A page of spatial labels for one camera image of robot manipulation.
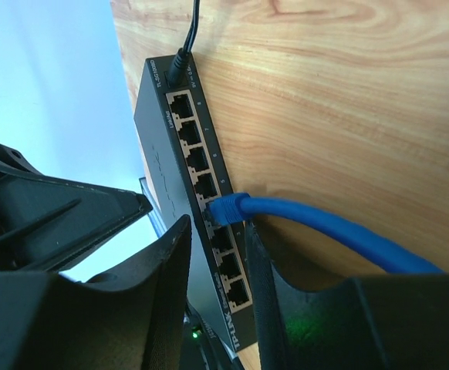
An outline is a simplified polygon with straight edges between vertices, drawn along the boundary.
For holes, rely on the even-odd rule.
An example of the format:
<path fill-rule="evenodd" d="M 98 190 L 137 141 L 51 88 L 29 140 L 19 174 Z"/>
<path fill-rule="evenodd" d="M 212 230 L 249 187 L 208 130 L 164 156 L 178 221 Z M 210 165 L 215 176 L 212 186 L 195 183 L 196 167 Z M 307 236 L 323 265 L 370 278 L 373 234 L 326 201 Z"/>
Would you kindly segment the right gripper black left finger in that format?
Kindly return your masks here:
<path fill-rule="evenodd" d="M 176 369 L 191 257 L 183 216 L 85 283 L 0 272 L 0 369 Z"/>

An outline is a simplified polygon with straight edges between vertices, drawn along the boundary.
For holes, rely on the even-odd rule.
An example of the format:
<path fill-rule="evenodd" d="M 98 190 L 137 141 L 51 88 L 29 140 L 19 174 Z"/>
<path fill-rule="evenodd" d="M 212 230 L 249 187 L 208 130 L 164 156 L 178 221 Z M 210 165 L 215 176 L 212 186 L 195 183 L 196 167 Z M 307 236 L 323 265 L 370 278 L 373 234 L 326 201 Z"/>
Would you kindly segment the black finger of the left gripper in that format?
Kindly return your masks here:
<path fill-rule="evenodd" d="M 0 145 L 0 271 L 61 271 L 152 210 L 139 193 L 41 174 Z"/>

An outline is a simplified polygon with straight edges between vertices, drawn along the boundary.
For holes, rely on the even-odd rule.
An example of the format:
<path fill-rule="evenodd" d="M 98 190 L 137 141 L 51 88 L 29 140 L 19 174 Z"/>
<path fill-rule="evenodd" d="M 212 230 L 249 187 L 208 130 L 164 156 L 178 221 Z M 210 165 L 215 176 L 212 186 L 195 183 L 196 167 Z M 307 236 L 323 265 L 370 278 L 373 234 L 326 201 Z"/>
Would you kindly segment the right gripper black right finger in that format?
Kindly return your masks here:
<path fill-rule="evenodd" d="M 309 291 L 282 276 L 266 246 L 247 222 L 264 369 L 449 369 L 449 274 L 349 277 Z"/>

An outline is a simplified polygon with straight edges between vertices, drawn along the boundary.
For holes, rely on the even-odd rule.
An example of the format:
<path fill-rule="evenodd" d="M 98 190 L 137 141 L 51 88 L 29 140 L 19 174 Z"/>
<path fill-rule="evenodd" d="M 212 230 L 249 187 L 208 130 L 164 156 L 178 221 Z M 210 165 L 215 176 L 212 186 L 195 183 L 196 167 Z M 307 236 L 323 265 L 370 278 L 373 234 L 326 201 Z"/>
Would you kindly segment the black network switch box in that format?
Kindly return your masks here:
<path fill-rule="evenodd" d="M 192 219 L 187 299 L 234 352 L 256 343 L 241 224 L 217 226 L 204 212 L 233 192 L 200 76 L 190 62 L 180 86 L 167 74 L 172 56 L 143 65 L 134 121 L 164 225 Z"/>

